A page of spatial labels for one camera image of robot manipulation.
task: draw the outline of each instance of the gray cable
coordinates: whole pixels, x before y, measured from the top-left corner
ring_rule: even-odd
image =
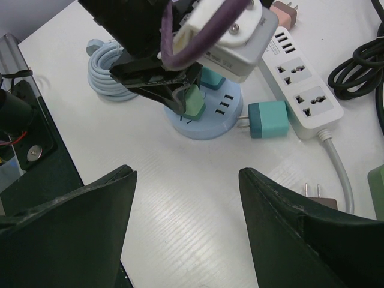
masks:
[[[333,165],[335,166],[335,170],[337,172],[337,175],[340,179],[341,186],[344,191],[344,197],[346,200],[346,212],[349,214],[354,214],[355,203],[353,200],[352,187],[350,185],[349,178],[344,168],[343,162],[341,162],[340,156],[338,155],[332,140],[329,138],[329,139],[325,139],[323,142],[324,142],[324,147]]]
[[[88,62],[88,83],[91,88],[109,101],[127,101],[137,96],[110,75],[111,65],[123,51],[117,42],[104,43],[97,49]]]

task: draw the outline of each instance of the power cord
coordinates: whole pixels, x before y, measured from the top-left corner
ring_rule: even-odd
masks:
[[[354,214],[355,201],[353,199],[352,187],[350,185],[348,174],[344,168],[343,162],[341,161],[340,156],[332,142],[332,134],[328,129],[324,129],[317,135],[324,143],[325,150],[327,151],[340,179],[340,183],[344,192],[344,198],[346,201],[346,213]]]
[[[351,59],[339,65],[329,75],[328,85],[335,90],[336,97],[341,100],[365,96],[376,90],[376,113],[384,134],[384,8],[379,0],[371,1],[382,21],[377,31],[377,38],[357,48]]]
[[[87,46],[87,53],[91,56],[88,62],[88,83],[95,92],[109,101],[127,101],[137,96],[110,75],[109,69],[122,51],[123,47],[116,41],[104,43],[91,40]]]

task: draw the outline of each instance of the white table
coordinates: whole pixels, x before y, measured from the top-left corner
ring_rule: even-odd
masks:
[[[292,35],[324,80],[374,38],[379,24],[370,1],[294,4],[299,17]],[[341,185],[317,139],[302,142],[291,130],[287,138],[253,140],[234,128],[199,142],[178,134],[158,103],[137,97],[116,104],[97,97],[86,79],[85,47],[92,38],[111,39],[75,2],[20,48],[84,183],[122,164],[139,173],[122,254],[135,287],[256,287],[240,168],[253,167],[300,193],[304,183],[312,193],[320,183],[322,194],[344,210]],[[244,111],[248,103],[274,99],[258,70],[250,77],[242,85]],[[384,163],[384,138],[374,99],[342,105],[345,116],[334,143],[352,183],[356,215],[375,218],[367,173]]]

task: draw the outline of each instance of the power strip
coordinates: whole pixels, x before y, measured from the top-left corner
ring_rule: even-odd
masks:
[[[343,117],[343,108],[286,28],[277,28],[259,67],[276,98],[286,102],[300,139],[333,129]]]

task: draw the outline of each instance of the white wall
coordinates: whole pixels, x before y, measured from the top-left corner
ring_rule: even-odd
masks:
[[[73,1],[0,0],[0,37],[10,32],[22,41]]]

